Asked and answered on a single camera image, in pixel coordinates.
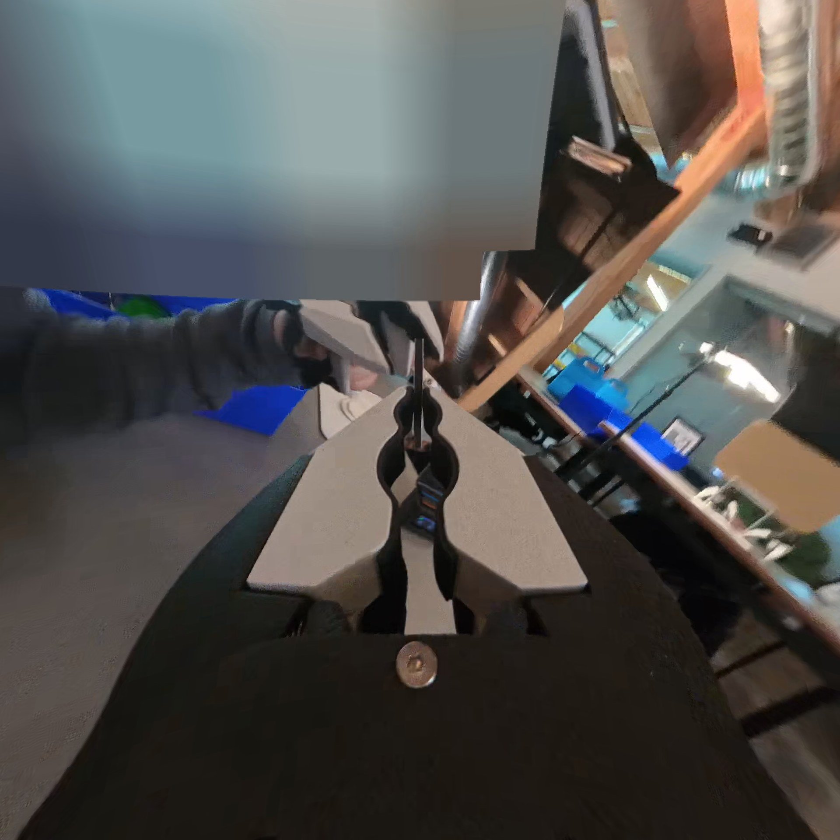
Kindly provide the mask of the brown top table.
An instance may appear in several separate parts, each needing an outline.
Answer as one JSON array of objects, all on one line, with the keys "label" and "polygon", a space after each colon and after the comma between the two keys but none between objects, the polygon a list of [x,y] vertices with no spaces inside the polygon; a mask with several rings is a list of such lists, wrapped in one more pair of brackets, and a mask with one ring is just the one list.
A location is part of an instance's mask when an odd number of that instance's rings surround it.
[{"label": "brown top table", "polygon": [[615,472],[639,498],[643,516],[658,537],[679,546],[681,564],[701,569],[713,590],[747,607],[777,637],[719,670],[717,677],[757,663],[788,649],[814,671],[822,683],[740,720],[744,734],[755,739],[820,707],[838,704],[839,639],[818,602],[801,581],[777,563],[762,560],[742,531],[697,497],[695,488],[678,472],[658,462],[627,434],[617,434],[608,423],[607,436],[597,459]]},{"label": "brown top table", "polygon": [[551,417],[552,424],[563,430],[561,437],[549,436],[554,441],[553,446],[550,447],[546,444],[544,447],[563,449],[575,446],[576,452],[593,450],[595,445],[589,435],[552,397],[548,385],[540,373],[534,371],[530,366],[524,365],[516,374],[516,382],[526,397],[541,405],[542,410]]}]

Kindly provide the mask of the wall air vent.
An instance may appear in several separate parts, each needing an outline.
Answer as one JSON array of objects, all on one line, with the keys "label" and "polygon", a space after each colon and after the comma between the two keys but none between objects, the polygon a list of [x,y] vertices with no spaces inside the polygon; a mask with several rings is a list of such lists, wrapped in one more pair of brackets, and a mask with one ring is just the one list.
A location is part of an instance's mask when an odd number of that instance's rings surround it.
[{"label": "wall air vent", "polygon": [[807,270],[828,250],[838,244],[837,227],[819,222],[798,224],[775,235],[762,253],[776,264]]}]

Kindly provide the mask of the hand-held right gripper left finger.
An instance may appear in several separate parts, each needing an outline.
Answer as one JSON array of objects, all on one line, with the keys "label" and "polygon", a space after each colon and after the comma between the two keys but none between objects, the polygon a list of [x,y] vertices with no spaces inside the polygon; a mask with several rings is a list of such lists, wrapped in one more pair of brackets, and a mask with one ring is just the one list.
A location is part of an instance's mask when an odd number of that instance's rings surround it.
[{"label": "hand-held right gripper left finger", "polygon": [[406,455],[413,388],[401,387],[314,450],[248,574],[260,593],[298,595],[362,614],[403,614],[400,507],[417,472]]}]

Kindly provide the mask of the blue tool case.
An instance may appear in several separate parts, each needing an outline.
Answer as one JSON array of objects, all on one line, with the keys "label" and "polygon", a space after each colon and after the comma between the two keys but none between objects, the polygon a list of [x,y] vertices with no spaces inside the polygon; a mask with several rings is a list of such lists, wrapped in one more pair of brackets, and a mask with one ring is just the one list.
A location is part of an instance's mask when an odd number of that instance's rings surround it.
[{"label": "blue tool case", "polygon": [[606,376],[606,368],[590,357],[574,358],[547,384],[548,393],[558,402],[579,385],[615,409],[628,408],[627,385]]}]

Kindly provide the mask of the studio light on stand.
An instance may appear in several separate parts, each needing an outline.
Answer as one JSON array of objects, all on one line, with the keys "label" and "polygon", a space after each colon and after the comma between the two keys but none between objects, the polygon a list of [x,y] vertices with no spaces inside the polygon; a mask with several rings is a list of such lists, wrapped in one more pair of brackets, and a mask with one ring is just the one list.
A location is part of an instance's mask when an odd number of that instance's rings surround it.
[{"label": "studio light on stand", "polygon": [[643,423],[660,433],[680,416],[706,433],[707,439],[681,470],[698,485],[719,479],[715,455],[746,426],[769,417],[782,402],[785,387],[766,366],[733,347],[677,332],[657,345],[620,377],[627,385],[630,417],[645,413]]}]

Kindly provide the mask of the black square panel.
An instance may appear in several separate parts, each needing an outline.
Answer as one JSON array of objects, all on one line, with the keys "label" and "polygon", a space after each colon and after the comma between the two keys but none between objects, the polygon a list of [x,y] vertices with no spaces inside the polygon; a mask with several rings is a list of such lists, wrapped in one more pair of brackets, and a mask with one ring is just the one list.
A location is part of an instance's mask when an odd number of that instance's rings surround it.
[{"label": "black square panel", "polygon": [[790,391],[771,421],[838,459],[839,329],[794,334]]}]

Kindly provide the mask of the silver ceiling duct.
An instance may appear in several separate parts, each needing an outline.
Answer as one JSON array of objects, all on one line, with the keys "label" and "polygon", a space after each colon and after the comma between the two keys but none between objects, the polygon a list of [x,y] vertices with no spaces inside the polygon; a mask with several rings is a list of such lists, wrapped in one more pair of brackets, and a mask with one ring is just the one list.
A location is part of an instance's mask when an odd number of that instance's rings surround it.
[{"label": "silver ceiling duct", "polygon": [[767,152],[732,174],[736,196],[781,197],[810,185],[821,170],[825,11],[819,1],[758,2]]}]

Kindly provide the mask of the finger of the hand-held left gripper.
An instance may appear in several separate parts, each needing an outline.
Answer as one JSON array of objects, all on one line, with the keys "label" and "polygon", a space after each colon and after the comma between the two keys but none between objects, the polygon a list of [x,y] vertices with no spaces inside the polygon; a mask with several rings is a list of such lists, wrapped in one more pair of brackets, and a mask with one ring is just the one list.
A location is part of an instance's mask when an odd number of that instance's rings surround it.
[{"label": "finger of the hand-held left gripper", "polygon": [[381,344],[395,375],[412,373],[418,340],[426,360],[443,361],[444,339],[428,301],[381,301],[379,309]]},{"label": "finger of the hand-held left gripper", "polygon": [[353,369],[390,374],[392,367],[372,326],[352,305],[301,305],[298,312],[305,335],[329,352],[332,381],[337,391],[351,394]]}]

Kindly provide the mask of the glass wall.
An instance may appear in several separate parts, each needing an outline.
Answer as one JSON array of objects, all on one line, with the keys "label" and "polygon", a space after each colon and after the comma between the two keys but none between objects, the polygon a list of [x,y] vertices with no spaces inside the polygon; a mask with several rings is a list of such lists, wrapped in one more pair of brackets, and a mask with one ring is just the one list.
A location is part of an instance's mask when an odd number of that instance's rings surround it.
[{"label": "glass wall", "polygon": [[[747,355],[754,363],[766,366],[777,376],[785,387],[783,400],[790,391],[788,374],[795,333],[804,329],[828,334],[835,328],[838,328],[837,322],[768,293],[753,290],[737,280],[726,279],[682,318],[658,345],[675,333],[689,333],[699,339],[723,342],[738,353]],[[762,419],[771,419],[772,414]]]}]

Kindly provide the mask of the thin grey strip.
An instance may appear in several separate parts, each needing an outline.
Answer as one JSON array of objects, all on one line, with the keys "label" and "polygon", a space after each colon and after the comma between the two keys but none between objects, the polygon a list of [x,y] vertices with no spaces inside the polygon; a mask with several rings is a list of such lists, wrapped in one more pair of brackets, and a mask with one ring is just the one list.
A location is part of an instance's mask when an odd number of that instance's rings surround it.
[{"label": "thin grey strip", "polygon": [[418,454],[424,451],[424,344],[422,338],[414,340],[412,444]]}]

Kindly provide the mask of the black battery charging case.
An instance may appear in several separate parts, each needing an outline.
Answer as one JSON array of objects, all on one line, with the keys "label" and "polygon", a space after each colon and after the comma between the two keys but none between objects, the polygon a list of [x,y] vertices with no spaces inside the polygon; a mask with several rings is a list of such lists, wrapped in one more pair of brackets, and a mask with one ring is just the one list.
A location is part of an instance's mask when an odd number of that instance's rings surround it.
[{"label": "black battery charging case", "polygon": [[437,514],[443,500],[444,488],[430,465],[418,474],[415,491],[409,497],[406,525],[427,539],[436,532]]}]

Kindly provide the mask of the blue storage bin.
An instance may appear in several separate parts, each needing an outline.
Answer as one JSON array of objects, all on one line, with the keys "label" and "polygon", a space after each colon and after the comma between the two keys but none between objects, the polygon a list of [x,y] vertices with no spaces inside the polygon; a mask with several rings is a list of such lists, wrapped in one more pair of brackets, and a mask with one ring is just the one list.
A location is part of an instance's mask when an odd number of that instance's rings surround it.
[{"label": "blue storage bin", "polygon": [[[49,301],[49,305],[63,316],[102,322],[113,319],[138,319],[126,318],[115,311],[122,296],[133,294],[58,289],[43,289],[42,292]],[[172,318],[186,310],[199,312],[214,305],[230,302],[225,298],[148,297],[154,298],[165,306]],[[217,410],[197,411],[194,414],[196,417],[204,417],[209,421],[269,437],[284,423],[306,393],[304,389],[289,385],[255,386],[236,392]]]}]

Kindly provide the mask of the tan rounded board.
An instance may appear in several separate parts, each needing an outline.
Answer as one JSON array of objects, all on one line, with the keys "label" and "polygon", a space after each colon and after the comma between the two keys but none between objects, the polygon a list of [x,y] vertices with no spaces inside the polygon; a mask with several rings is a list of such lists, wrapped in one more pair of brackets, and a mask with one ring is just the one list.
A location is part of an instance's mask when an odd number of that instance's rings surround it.
[{"label": "tan rounded board", "polygon": [[816,532],[839,515],[838,462],[770,420],[745,427],[712,465],[795,532]]}]

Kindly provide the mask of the person's left forearm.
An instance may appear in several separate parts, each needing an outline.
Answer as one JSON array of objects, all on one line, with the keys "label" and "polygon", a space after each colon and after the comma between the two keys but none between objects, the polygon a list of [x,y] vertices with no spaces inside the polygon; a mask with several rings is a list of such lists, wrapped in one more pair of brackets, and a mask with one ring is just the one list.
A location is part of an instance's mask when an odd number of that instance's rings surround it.
[{"label": "person's left forearm", "polygon": [[254,386],[299,385],[297,308],[233,301],[174,318],[75,318],[2,287],[2,449],[213,411]]}]

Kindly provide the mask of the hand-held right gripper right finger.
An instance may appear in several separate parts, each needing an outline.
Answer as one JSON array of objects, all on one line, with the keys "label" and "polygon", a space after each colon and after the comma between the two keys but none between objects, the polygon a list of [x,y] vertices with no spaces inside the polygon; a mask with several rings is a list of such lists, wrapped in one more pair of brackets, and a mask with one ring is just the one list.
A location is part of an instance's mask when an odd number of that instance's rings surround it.
[{"label": "hand-held right gripper right finger", "polygon": [[445,599],[513,602],[581,592],[587,577],[522,453],[436,388],[423,393]]}]

